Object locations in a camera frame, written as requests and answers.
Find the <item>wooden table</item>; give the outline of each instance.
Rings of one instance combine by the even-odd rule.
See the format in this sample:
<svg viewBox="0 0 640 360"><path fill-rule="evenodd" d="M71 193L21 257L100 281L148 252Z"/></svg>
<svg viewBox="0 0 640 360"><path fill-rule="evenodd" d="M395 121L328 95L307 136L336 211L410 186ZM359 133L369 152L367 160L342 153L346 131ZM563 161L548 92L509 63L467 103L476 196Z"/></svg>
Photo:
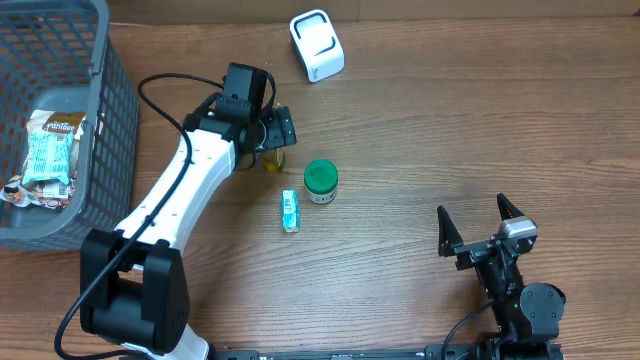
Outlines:
<svg viewBox="0 0 640 360"><path fill-rule="evenodd" d="M185 264L190 323L219 348L421 347L486 301L473 271L436 252L436 207L463 237L497 230L504 192L540 227L519 264L526 282L567 294L567 359L640 353L640 22L637 18L338 24L339 75L309 84L288 26L114 28L137 82L159 72L220 79L229 62L272 72L298 145L285 172L236 173L206 207ZM177 118L212 89L150 84ZM178 134L142 106L135 202ZM302 200L285 234L280 192L303 195L316 158L340 171L337 199ZM0 251L0 359L55 359L53 336L78 295L78 252ZM454 342L493 330L489 313ZM111 349L83 333L69 351Z"/></svg>

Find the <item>white device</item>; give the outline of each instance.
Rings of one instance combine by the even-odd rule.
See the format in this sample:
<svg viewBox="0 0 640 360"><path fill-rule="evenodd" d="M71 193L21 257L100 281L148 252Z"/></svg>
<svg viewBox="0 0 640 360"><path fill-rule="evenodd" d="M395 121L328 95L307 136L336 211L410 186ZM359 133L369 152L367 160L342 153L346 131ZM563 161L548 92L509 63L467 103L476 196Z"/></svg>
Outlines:
<svg viewBox="0 0 640 360"><path fill-rule="evenodd" d="M289 31L309 81L320 81L344 68L344 51L326 12L316 9L296 16Z"/></svg>
<svg viewBox="0 0 640 360"><path fill-rule="evenodd" d="M222 139L220 134L195 130L187 132L192 146L191 165L187 168L182 181L169 201L162 207L154 219L154 225L149 226L138 238L138 242L155 244L159 239L167 240L169 246L182 253L191 230L202 214L214 190L224 179L231 175L235 167L235 148L233 141ZM145 217L155 208L171 184L175 181L186 159L186 143L180 138L180 145L176 154L156 182L147 197L115 230L124 231L123 236L130 237L144 221ZM156 360L208 360L210 356L209 343L196 335L189 325L186 326L180 342L171 353L157 355L144 347L125 343L123 346L142 351L151 359Z"/></svg>

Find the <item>yellow object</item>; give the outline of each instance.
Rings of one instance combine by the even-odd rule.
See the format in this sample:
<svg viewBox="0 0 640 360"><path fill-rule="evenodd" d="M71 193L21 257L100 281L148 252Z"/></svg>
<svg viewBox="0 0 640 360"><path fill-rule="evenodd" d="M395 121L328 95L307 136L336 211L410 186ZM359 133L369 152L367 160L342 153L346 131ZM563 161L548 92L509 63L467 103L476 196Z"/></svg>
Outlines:
<svg viewBox="0 0 640 360"><path fill-rule="evenodd" d="M284 168L284 151L282 149L275 149L265 151L260 154L262 163L265 169L269 173L280 173Z"/></svg>

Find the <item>small box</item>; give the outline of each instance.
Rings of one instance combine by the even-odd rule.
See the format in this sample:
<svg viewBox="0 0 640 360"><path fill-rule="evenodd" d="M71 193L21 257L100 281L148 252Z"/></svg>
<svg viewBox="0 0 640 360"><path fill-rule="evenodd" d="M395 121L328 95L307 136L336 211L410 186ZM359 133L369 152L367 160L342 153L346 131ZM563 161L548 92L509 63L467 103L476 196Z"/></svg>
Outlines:
<svg viewBox="0 0 640 360"><path fill-rule="evenodd" d="M316 9L296 16L289 31L309 81L320 81L344 68L342 45L326 12Z"/></svg>
<svg viewBox="0 0 640 360"><path fill-rule="evenodd" d="M300 231L298 195L293 189L282 191L282 227L286 232Z"/></svg>

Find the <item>small jar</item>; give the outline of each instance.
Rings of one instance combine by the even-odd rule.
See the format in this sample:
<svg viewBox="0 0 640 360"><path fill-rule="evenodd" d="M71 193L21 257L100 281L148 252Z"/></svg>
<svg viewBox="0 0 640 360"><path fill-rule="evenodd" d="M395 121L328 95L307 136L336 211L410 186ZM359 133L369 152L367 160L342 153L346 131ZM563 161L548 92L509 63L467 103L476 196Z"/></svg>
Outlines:
<svg viewBox="0 0 640 360"><path fill-rule="evenodd" d="M329 160L314 160L304 171L304 186L309 200L330 203L338 190L338 169Z"/></svg>
<svg viewBox="0 0 640 360"><path fill-rule="evenodd" d="M284 150L281 148L265 151L260 154L264 168L268 173L278 174L284 168Z"/></svg>

